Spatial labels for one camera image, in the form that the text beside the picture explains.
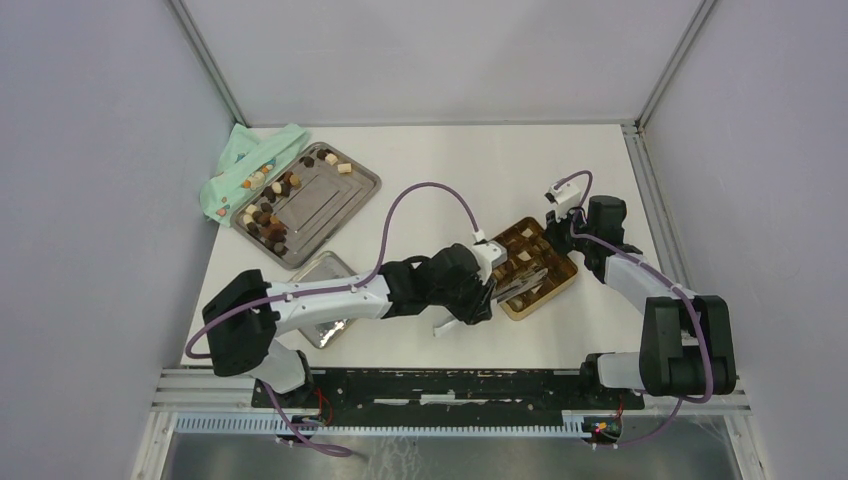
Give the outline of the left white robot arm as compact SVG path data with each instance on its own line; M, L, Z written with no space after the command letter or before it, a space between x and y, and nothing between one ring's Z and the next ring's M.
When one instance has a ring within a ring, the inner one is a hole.
M194 357L194 346L205 339L204 356L216 376L250 376L288 406L302 407L314 394L309 364L304 353L283 346L279 336L340 320L413 317L430 307L475 325L492 317L493 271L506 258L505 248L490 241L453 244L431 257L316 282L269 282L260 270L246 270L204 306L204 325L188 341L186 354Z

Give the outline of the steel serving tongs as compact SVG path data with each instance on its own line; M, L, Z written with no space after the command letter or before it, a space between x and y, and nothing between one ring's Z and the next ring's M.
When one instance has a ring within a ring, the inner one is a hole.
M509 284L496 287L492 298L496 303L503 303L510 300L511 298L523 294L524 292L541 284L547 273L548 268L543 267L530 273L521 274L517 279L512 280ZM459 325L461 325L461 322L454 317L449 317L440 322L435 322L432 328L433 336L438 338Z

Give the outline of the gold chocolate box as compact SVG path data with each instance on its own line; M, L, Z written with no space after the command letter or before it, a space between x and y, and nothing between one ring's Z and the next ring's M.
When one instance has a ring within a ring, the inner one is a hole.
M531 229L531 238L522 236L525 229ZM536 287L497 303L513 321L521 321L541 308L545 303L569 288L578 275L578 268L568 257L558 256L544 238L544 229L533 217L525 217L494 237L508 252L505 263L493 271L497 286L505 286L521 274L530 273L543 267L548 273L543 282ZM531 259L522 261L518 254L526 251Z

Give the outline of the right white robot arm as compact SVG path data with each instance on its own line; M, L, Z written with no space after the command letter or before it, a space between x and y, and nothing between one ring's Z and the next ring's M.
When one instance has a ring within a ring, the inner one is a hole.
M585 268L643 316L638 351L597 355L596 370L577 382L580 400L602 408L618 389L693 403L732 393L737 372L727 303L682 287L625 243L624 200L597 195L586 208L551 202L544 235L555 252L580 253Z

